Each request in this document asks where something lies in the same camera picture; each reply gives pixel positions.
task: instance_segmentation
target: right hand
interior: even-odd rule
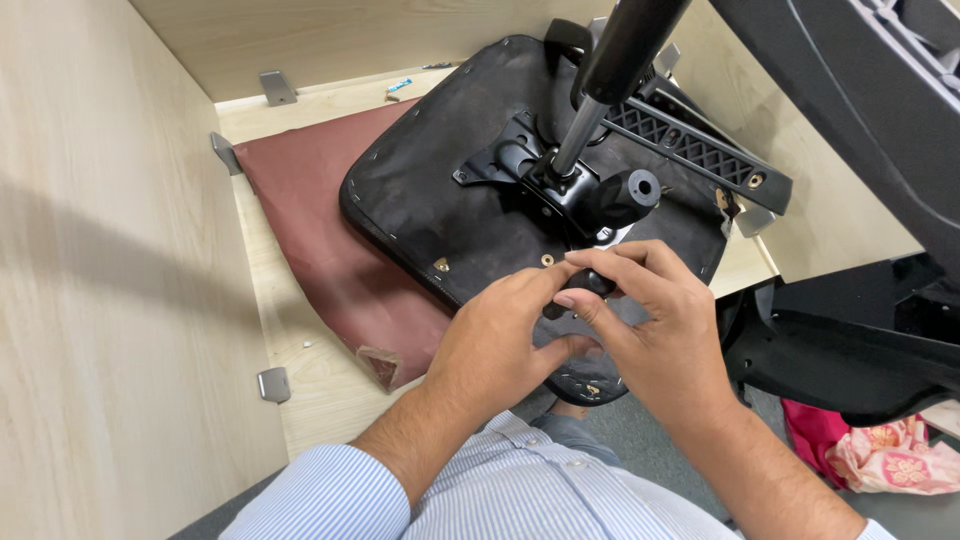
[[[627,242],[565,258],[614,280],[650,315],[629,327],[585,289],[565,289],[553,298],[593,327],[627,387],[661,423],[707,420],[739,405],[720,352],[713,293],[666,244]]]

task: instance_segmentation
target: left hand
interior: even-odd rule
[[[569,356],[602,353],[596,340],[578,334],[533,346],[540,311],[577,270],[560,262],[493,282],[453,318],[422,389],[479,425],[518,404]]]

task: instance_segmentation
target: torn brown fabric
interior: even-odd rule
[[[300,288],[384,390],[426,373],[451,313],[341,216],[351,165],[417,100],[237,144]]]

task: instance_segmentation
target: striped shirt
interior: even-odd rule
[[[411,509],[379,461],[347,445],[298,457],[223,540],[690,538],[737,536],[653,482],[555,444],[509,411],[450,459]],[[893,540],[871,521],[858,540]]]

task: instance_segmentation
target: shirt sleeve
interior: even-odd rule
[[[287,466],[220,539],[394,540],[409,522],[406,493],[386,467],[351,446],[321,445]]]
[[[856,537],[856,540],[897,540],[893,534],[887,532],[879,523],[874,520],[867,520],[867,528]]]

